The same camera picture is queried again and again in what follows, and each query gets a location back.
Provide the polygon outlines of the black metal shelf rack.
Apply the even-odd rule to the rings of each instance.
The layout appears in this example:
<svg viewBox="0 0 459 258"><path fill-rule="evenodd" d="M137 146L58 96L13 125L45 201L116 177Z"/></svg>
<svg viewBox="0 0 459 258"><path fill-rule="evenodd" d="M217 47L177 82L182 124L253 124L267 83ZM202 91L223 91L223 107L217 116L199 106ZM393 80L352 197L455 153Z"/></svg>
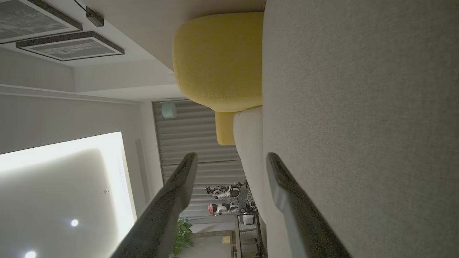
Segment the black metal shelf rack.
<svg viewBox="0 0 459 258"><path fill-rule="evenodd" d="M259 214L253 224L244 224L242 215L234 216L235 230L231 233L231 258L268 258Z"/></svg>

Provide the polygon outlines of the pale green round lamp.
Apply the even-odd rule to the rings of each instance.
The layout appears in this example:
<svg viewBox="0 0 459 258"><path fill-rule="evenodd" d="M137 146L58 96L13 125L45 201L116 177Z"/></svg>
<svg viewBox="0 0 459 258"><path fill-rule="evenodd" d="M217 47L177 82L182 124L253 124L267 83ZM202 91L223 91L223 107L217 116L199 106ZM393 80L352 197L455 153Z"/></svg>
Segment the pale green round lamp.
<svg viewBox="0 0 459 258"><path fill-rule="evenodd" d="M177 117L177 108L174 102L162 103L161 112L164 119L175 119Z"/></svg>

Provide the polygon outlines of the wide grey sofa seat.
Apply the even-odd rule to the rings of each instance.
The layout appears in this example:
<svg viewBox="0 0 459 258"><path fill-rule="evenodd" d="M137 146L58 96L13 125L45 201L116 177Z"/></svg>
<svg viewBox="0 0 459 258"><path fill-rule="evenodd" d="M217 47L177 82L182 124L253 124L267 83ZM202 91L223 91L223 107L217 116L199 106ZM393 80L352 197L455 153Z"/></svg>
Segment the wide grey sofa seat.
<svg viewBox="0 0 459 258"><path fill-rule="evenodd" d="M459 0L267 0L264 151L354 258L459 258Z"/></svg>

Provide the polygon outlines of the grey pleated curtain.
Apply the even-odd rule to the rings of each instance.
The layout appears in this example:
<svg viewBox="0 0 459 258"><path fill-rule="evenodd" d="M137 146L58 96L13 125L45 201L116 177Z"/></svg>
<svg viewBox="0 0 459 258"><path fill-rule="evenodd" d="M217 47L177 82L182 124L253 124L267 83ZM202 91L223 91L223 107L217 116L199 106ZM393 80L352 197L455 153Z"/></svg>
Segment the grey pleated curtain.
<svg viewBox="0 0 459 258"><path fill-rule="evenodd" d="M219 201L206 193L206 187L246 180L236 147L217 142L214 111L192 101L176 102L176 118L166 119L161 107L162 103L153 103L163 181L169 179L185 154L198 155L190 203L180 216L192 224L233 222L231 216L213 216L208 211L209 204Z"/></svg>

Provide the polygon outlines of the white robot with red head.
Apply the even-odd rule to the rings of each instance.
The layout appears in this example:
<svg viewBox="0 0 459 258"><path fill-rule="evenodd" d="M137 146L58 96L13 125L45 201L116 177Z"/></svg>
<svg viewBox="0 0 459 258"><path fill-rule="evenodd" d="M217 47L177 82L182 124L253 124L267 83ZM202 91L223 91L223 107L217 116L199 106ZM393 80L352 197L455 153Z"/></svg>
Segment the white robot with red head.
<svg viewBox="0 0 459 258"><path fill-rule="evenodd" d="M231 201L221 204L209 204L208 211L213 216L238 215L240 209L237 201Z"/></svg>

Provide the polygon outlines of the white and black robot figure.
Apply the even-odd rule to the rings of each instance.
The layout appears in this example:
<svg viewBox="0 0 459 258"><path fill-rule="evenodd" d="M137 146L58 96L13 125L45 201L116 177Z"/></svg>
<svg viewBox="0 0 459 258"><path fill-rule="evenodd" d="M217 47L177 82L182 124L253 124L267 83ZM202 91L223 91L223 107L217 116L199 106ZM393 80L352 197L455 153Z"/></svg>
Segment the white and black robot figure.
<svg viewBox="0 0 459 258"><path fill-rule="evenodd" d="M244 183L233 183L227 186L215 186L215 187L205 187L206 193L216 200L223 200L226 198L237 198L243 189L246 189L248 182Z"/></svg>

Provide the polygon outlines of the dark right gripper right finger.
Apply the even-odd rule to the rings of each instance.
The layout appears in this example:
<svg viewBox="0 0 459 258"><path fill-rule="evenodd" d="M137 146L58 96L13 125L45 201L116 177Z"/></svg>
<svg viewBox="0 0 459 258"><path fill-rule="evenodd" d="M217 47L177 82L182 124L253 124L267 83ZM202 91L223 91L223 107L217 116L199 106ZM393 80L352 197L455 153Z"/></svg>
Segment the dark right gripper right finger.
<svg viewBox="0 0 459 258"><path fill-rule="evenodd" d="M271 195L285 218L293 258L350 258L308 194L276 153L268 153L266 168Z"/></svg>

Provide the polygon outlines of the light grey sofa seat cushion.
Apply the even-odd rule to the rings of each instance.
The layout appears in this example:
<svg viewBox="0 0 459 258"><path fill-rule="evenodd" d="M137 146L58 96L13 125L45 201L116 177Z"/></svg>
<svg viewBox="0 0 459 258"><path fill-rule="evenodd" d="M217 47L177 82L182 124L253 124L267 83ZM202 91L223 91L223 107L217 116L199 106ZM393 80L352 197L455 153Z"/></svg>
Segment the light grey sofa seat cushion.
<svg viewBox="0 0 459 258"><path fill-rule="evenodd" d="M246 180L262 220L269 219L266 204L266 175L263 164L262 106L237 112L233 134Z"/></svg>

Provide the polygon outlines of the black framed wall picture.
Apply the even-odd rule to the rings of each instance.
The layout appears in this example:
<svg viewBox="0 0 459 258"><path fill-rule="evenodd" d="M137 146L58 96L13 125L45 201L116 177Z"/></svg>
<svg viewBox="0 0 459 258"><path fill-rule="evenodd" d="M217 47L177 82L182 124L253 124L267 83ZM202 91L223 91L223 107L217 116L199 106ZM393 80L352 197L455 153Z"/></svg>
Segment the black framed wall picture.
<svg viewBox="0 0 459 258"><path fill-rule="evenodd" d="M82 24L43 0L0 0L0 44L82 31Z"/></svg>
<svg viewBox="0 0 459 258"><path fill-rule="evenodd" d="M16 42L16 48L61 62L125 54L125 50L94 31Z"/></svg>

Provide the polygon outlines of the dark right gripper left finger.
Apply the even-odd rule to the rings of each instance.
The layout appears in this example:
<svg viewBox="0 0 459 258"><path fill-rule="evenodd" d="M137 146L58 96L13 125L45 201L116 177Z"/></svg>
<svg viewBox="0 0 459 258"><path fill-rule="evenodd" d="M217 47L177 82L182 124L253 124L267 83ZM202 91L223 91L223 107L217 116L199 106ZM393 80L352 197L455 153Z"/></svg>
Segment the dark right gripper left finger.
<svg viewBox="0 0 459 258"><path fill-rule="evenodd" d="M188 207L198 157L188 153L177 166L111 258L169 258L177 235L177 221Z"/></svg>

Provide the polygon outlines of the black wall-mounted box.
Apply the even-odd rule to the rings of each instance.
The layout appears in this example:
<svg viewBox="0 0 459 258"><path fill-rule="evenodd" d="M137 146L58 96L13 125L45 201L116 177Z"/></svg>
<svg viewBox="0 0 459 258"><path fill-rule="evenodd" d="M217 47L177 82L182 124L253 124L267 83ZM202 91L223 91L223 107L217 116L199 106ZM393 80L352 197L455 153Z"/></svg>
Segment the black wall-mounted box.
<svg viewBox="0 0 459 258"><path fill-rule="evenodd" d="M92 10L88 6L85 7L85 16L96 27L103 27L104 26L104 17L100 13Z"/></svg>

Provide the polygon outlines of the large yellow back cushion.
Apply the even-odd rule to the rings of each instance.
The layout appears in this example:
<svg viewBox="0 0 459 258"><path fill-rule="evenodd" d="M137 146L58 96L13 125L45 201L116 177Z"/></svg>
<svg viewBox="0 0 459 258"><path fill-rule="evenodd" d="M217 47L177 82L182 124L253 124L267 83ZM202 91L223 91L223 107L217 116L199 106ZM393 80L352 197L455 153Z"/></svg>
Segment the large yellow back cushion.
<svg viewBox="0 0 459 258"><path fill-rule="evenodd" d="M184 96L221 113L262 105L263 19L264 13L230 13L181 25L172 58Z"/></svg>

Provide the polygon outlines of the small yellow back cushion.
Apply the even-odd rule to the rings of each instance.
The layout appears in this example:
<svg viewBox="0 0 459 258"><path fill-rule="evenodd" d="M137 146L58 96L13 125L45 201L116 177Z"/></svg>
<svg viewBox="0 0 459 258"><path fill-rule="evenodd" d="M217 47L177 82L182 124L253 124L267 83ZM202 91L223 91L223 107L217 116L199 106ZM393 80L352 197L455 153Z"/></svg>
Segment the small yellow back cushion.
<svg viewBox="0 0 459 258"><path fill-rule="evenodd" d="M215 111L217 142L223 146L235 145L234 140L234 115L232 113L221 113Z"/></svg>

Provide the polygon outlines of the green potted plant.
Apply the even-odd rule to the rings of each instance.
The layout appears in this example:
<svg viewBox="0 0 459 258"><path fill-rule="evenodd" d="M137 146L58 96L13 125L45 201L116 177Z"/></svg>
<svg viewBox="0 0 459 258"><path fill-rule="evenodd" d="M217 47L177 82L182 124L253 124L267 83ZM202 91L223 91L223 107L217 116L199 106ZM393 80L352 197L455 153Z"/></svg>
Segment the green potted plant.
<svg viewBox="0 0 459 258"><path fill-rule="evenodd" d="M191 227L192 224L187 218L179 218L177 220L177 233L169 258L179 258L183 250L194 246Z"/></svg>

